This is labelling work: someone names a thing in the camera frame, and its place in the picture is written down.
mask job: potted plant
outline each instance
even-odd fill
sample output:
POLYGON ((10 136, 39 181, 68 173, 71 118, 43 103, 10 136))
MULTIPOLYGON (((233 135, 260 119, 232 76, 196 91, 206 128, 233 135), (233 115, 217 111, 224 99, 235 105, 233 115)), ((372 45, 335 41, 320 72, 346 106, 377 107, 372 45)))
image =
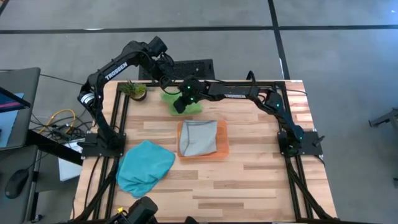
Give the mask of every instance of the potted plant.
POLYGON ((133 83, 131 80, 123 83, 120 86, 120 91, 135 101, 142 101, 147 97, 147 87, 141 83, 133 83))

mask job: green sponge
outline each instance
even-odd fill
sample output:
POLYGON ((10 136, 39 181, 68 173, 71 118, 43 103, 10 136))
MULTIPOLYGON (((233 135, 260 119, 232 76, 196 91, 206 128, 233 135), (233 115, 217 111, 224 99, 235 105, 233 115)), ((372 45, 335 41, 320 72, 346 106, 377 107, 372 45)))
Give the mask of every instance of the green sponge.
POLYGON ((185 108, 185 111, 183 113, 178 113, 177 110, 175 110, 173 103, 181 96, 181 93, 177 95, 170 95, 167 93, 161 93, 161 94, 162 94, 162 100, 166 102, 167 105, 169 106, 169 113, 172 116, 198 114, 203 110, 203 107, 200 103, 192 103, 191 105, 188 105, 185 108))

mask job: gray floor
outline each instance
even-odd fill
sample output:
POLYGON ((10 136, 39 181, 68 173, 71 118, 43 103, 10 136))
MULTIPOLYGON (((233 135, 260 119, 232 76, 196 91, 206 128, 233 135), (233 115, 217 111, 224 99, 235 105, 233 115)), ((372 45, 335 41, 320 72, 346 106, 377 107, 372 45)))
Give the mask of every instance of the gray floor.
MULTIPOLYGON (((261 0, 111 2, 11 0, 0 17, 0 30, 272 24, 268 3, 261 0)), ((398 24, 394 1, 274 2, 280 26, 398 24)), ((212 58, 217 78, 245 78, 248 70, 257 79, 282 78, 271 30, 0 35, 0 68, 40 67, 44 74, 84 82, 130 40, 149 41, 155 35, 175 60, 212 58)), ((392 178, 398 177, 398 140, 389 125, 372 129, 368 120, 398 106, 398 30, 300 30, 281 36, 290 77, 304 80, 315 126, 326 136, 322 146, 338 216, 396 223, 398 189, 392 178)), ((116 79, 126 78, 137 78, 137 69, 116 79)), ((60 109, 82 112, 78 90, 41 77, 34 114, 44 122, 60 109)), ((75 184, 41 196, 39 211, 47 215, 42 223, 68 218, 75 184), (49 213, 54 200, 57 212, 49 213)))

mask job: orange container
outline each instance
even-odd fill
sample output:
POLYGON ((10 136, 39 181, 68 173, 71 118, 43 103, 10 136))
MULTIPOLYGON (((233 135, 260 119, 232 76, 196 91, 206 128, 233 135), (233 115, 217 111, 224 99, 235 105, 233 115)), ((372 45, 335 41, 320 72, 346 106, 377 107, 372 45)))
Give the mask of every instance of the orange container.
POLYGON ((224 159, 229 154, 228 135, 226 131, 226 122, 217 121, 216 134, 216 152, 212 152, 201 156, 183 156, 180 153, 180 137, 181 137, 182 122, 177 125, 177 155, 180 159, 224 159))

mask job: wooden table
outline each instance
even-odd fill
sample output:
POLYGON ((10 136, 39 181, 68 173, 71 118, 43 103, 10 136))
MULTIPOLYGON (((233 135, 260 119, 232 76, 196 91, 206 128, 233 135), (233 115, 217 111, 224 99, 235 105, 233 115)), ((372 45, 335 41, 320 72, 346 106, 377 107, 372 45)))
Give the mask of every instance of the wooden table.
MULTIPOLYGON (((287 89, 302 90, 302 81, 285 81, 287 89)), ((117 82, 104 89, 104 115, 110 120, 117 82)), ((294 221, 294 211, 284 158, 279 153, 277 120, 249 100, 201 101, 203 112, 195 116, 170 116, 161 101, 159 87, 149 87, 143 102, 130 100, 125 133, 126 151, 145 139, 176 153, 177 123, 185 119, 225 120, 228 124, 229 157, 218 161, 183 162, 176 157, 169 173, 147 194, 158 206, 159 222, 183 222, 187 216, 199 222, 294 221)), ((288 91, 292 116, 303 129, 313 129, 307 97, 288 91)), ((119 104, 117 122, 120 121, 119 104)), ((83 210, 85 194, 95 158, 83 163, 75 197, 76 215, 83 210)), ((323 164, 314 156, 302 156, 309 191, 331 216, 336 216, 323 164)), ((102 159, 95 169, 89 201, 100 178, 102 159)), ((100 218, 104 217, 105 192, 100 218)), ((300 209, 305 217, 302 194, 300 209)), ((116 187, 113 211, 128 209, 135 199, 116 187)))

